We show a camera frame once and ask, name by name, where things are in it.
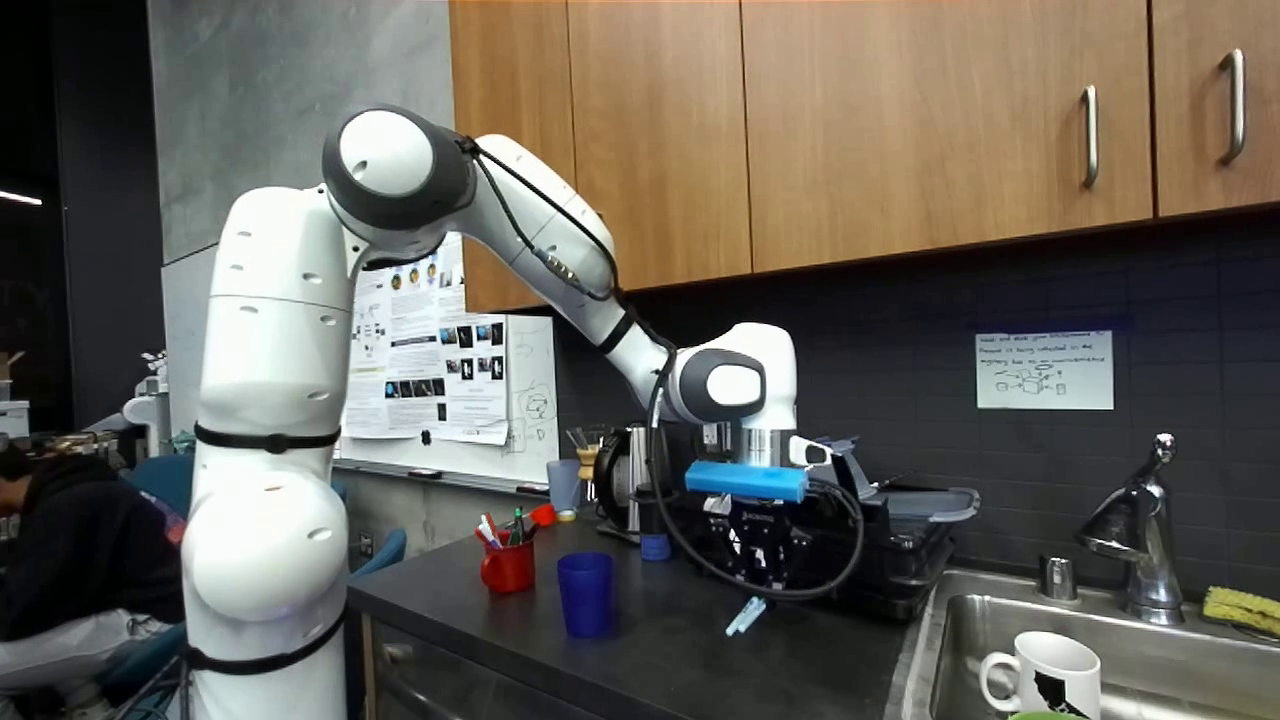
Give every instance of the black countertop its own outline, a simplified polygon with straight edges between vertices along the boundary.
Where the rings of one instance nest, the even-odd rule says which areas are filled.
[[[570,639],[556,561],[576,548],[617,556],[617,636]],[[588,526],[538,538],[538,589],[488,596],[480,542],[461,538],[354,582],[354,608],[469,654],[595,717],[880,717],[904,626],[826,611],[767,608],[748,636],[723,639],[746,590],[685,556],[645,562],[635,548]]]

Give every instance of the person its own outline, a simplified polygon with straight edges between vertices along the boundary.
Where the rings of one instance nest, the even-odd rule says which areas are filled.
[[[169,512],[107,450],[0,448],[0,698],[75,689],[146,626],[179,619],[179,548]]]

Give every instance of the stainless steel sink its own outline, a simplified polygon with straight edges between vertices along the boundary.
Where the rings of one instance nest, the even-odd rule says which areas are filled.
[[[987,651],[1047,626],[1105,660],[1105,720],[1280,720],[1280,639],[1208,625],[1140,625],[1108,590],[1047,600],[1034,580],[948,569],[911,625],[885,717],[996,720],[975,689]]]

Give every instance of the coffee mug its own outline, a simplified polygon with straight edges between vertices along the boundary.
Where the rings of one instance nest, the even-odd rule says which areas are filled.
[[[1009,666],[1016,674],[1011,697],[992,692],[992,671]],[[1056,633],[1021,633],[1009,651],[985,654],[979,692],[996,710],[1063,710],[1100,720],[1105,717],[1105,660]]]

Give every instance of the wooden cabinet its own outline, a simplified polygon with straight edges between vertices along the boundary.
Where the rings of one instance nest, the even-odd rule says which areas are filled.
[[[1280,200],[1280,2],[1154,0],[1157,213]]]
[[[461,132],[505,132],[573,184],[573,83],[563,0],[453,0]],[[488,249],[469,245],[469,307],[542,304]]]
[[[757,266],[1154,214],[1149,0],[746,0],[746,62]]]
[[[739,0],[570,0],[576,184],[626,287],[751,270]]]

